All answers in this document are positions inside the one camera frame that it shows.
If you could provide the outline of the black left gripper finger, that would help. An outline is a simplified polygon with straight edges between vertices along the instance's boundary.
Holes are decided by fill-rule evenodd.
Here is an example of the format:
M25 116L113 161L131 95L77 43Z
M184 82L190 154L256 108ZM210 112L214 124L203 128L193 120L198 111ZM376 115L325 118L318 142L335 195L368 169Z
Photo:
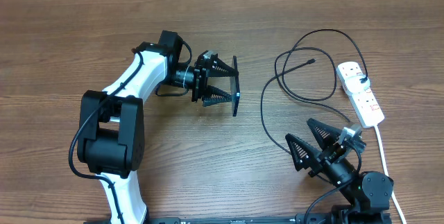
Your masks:
M207 77L235 77L239 75L237 68L231 67L219 59L218 54L210 54L206 58Z
M217 87L208 85L202 96L203 107L209 107L219 103L228 103L232 101L232 96L228 92Z

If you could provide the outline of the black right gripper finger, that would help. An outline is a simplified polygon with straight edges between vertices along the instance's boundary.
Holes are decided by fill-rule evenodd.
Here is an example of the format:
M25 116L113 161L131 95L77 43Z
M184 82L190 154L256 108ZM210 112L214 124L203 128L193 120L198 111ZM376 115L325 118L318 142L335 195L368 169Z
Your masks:
M341 129L329 126L313 118L307 120L307 125L322 150L336 143L342 133Z
M318 161L321 152L317 148L292 134L287 134L285 139L297 171L302 169L311 169L312 172L322 171L321 163Z

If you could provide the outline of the blue Galaxy smartphone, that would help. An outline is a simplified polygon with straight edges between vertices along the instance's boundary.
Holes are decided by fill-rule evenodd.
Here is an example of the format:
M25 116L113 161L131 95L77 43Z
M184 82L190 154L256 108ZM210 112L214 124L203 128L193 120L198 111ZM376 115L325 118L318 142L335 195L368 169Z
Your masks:
M230 72L230 94L232 97L232 115L237 115L239 101L241 97L240 84L239 84L239 70L237 64L237 57L234 55L232 58L232 71Z

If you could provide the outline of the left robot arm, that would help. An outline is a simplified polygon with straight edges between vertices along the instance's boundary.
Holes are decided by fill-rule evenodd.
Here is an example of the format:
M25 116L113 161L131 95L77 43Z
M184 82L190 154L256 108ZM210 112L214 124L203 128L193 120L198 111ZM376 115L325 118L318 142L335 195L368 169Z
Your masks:
M237 59L231 64L204 51L180 61L189 45L177 32L162 31L156 43L132 49L134 60L101 91L88 90L80 104L79 127L69 148L69 167L80 178L98 180L111 211L108 223L149 223L137 169L145 150L144 104L161 85L182 88L193 102L209 107L231 103L236 115L241 96Z

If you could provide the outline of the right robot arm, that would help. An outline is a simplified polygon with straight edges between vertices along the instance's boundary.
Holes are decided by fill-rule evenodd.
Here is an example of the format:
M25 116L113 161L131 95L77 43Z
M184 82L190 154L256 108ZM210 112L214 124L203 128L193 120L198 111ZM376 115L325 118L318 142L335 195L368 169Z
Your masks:
M307 120L319 147L287 134L294 166L308 171L312 178L324 175L334 188L317 198L303 214L296 214L296 223L391 223L390 208L393 180L377 171L362 171L366 143L361 140L361 126L349 123L342 129L313 118ZM347 205L334 205L328 213L313 213L323 199L339 192Z

